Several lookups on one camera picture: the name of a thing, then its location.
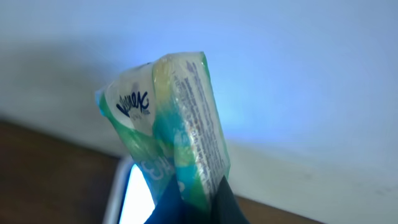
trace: phone screen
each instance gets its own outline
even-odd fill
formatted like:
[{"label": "phone screen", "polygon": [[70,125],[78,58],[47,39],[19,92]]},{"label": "phone screen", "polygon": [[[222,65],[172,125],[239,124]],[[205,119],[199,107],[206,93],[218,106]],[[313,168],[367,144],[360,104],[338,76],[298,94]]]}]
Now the phone screen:
[{"label": "phone screen", "polygon": [[126,191],[119,224],[142,224],[155,209],[148,185],[138,166],[133,165],[127,175]]}]

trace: kleenex tissue pack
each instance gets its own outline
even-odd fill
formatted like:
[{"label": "kleenex tissue pack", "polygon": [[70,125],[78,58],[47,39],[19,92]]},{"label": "kleenex tissue pack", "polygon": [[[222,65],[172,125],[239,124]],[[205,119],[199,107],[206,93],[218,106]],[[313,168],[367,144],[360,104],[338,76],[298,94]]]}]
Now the kleenex tissue pack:
[{"label": "kleenex tissue pack", "polygon": [[176,174],[182,199],[210,211],[230,162],[205,54],[168,54],[132,68],[96,97],[155,204]]}]

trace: wooden surface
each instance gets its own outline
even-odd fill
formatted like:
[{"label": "wooden surface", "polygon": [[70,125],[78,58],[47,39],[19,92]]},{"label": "wooden surface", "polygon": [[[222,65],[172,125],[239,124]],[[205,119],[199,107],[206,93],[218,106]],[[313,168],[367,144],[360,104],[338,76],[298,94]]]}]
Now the wooden surface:
[{"label": "wooden surface", "polygon": [[319,224],[319,222],[301,217],[252,200],[236,198],[242,212],[252,224]]},{"label": "wooden surface", "polygon": [[[119,159],[0,121],[0,223],[101,223]],[[318,223],[237,198],[253,223]]]}]

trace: kleenex logo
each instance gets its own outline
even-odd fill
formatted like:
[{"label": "kleenex logo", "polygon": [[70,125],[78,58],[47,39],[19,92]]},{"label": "kleenex logo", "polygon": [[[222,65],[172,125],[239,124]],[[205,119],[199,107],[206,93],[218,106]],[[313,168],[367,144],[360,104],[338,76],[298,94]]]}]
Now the kleenex logo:
[{"label": "kleenex logo", "polygon": [[127,117],[130,117],[129,111],[131,108],[140,108],[142,114],[150,114],[149,110],[147,110],[149,106],[149,99],[146,99],[146,104],[144,105],[145,98],[147,96],[148,92],[145,92],[142,96],[140,91],[136,92],[134,91],[131,93],[131,95],[128,96],[120,96],[119,98],[119,103],[116,104],[116,107]]}]

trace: smartphone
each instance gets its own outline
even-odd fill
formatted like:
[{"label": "smartphone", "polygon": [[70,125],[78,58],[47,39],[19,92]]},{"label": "smartphone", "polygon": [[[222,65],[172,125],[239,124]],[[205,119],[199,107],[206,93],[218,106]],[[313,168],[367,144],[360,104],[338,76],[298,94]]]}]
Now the smartphone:
[{"label": "smartphone", "polygon": [[142,224],[155,204],[142,172],[131,157],[121,159],[116,169],[103,224]]}]

